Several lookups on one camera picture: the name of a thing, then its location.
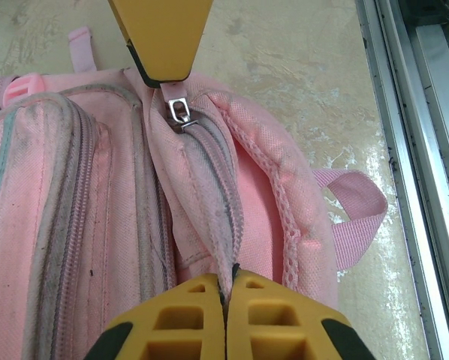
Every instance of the metal track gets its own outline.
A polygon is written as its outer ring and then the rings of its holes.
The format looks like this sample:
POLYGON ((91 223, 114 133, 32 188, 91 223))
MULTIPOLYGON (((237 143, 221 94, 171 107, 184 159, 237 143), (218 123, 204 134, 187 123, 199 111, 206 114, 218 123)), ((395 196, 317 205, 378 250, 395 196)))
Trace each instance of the metal track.
POLYGON ((449 360, 449 25, 357 0, 431 359, 449 360))

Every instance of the zipper teeth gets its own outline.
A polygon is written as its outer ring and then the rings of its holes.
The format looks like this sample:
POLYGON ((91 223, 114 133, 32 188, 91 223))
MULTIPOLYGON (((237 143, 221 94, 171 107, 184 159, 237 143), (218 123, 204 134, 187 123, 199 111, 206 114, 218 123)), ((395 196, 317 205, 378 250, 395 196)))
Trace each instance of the zipper teeth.
POLYGON ((63 359, 67 349, 71 348, 74 318, 74 297, 77 288, 79 255, 83 239, 86 207, 88 203, 89 184, 91 180, 94 138, 89 117, 77 108, 80 120, 80 156, 78 160, 77 180, 73 194, 63 266, 59 281, 59 297, 55 315, 54 346, 51 358, 63 359))
POLYGON ((170 231, 167 228, 167 224, 170 223, 167 212, 167 202, 164 197, 164 192, 161 187, 161 184, 158 181, 158 176, 155 174, 157 185, 156 185, 156 193, 158 200, 158 216, 159 216, 159 227, 161 233, 161 251, 164 256, 164 276, 166 280, 166 288, 165 290, 169 290, 172 287, 176 286, 176 272, 174 268, 174 257, 173 257, 173 248, 170 246, 170 231))
POLYGON ((233 261, 235 261, 240 250, 240 240, 243 235, 243 210, 240 206, 236 183, 230 173, 225 156, 221 152, 221 148, 216 144, 211 134, 200 125, 189 126, 185 129, 185 132, 192 135, 203 146, 204 151, 208 154, 212 167, 215 170, 218 182, 224 191, 231 218, 231 228, 233 231, 233 261))
POLYGON ((159 180, 158 180, 158 174, 156 174, 156 171, 153 171, 153 178, 155 180, 155 191, 156 191, 156 205, 157 205, 157 209, 158 209, 158 228, 159 228, 159 238, 161 239, 161 253, 160 255, 163 256, 163 258, 160 257, 161 259, 161 270, 163 271, 163 275, 164 275, 164 279, 166 281, 166 287, 169 286, 169 276, 168 276, 168 270, 167 270, 167 265, 169 264, 168 262, 168 256, 167 256, 167 233, 164 231, 164 217, 165 214, 163 212, 163 202, 161 199, 161 186, 159 184, 159 180))

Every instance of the backpack strap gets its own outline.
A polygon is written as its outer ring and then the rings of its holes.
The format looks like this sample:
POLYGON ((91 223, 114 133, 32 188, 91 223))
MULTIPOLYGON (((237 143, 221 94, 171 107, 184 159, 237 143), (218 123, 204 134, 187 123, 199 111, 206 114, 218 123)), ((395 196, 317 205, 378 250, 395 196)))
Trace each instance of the backpack strap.
POLYGON ((77 28, 68 35, 69 51, 75 73, 96 71, 91 48, 91 32, 87 26, 77 28))
POLYGON ((318 185, 329 188, 350 221, 332 225, 338 270, 354 266, 371 245, 384 216, 387 200, 375 183, 356 170, 313 170, 318 185))

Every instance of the backpack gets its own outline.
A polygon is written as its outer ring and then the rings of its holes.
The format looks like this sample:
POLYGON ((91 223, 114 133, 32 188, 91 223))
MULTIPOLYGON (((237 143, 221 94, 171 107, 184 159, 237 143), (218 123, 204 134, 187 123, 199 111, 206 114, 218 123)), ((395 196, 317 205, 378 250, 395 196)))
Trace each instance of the backpack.
POLYGON ((364 174, 312 170, 266 110, 199 74, 0 78, 0 359, 82 359, 112 318, 207 272, 229 299, 235 263, 336 308, 336 272, 386 211, 364 174))

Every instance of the yellow gripper jaw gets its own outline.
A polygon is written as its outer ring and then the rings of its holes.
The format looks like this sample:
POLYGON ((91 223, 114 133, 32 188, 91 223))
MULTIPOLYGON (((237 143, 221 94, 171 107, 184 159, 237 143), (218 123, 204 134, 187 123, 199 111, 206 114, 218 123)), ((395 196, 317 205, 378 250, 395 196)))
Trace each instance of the yellow gripper jaw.
POLYGON ((212 0, 109 0, 145 84, 185 80, 212 0))
POLYGON ((226 322, 205 274, 115 318, 86 360, 374 360, 338 311, 238 270, 226 322))

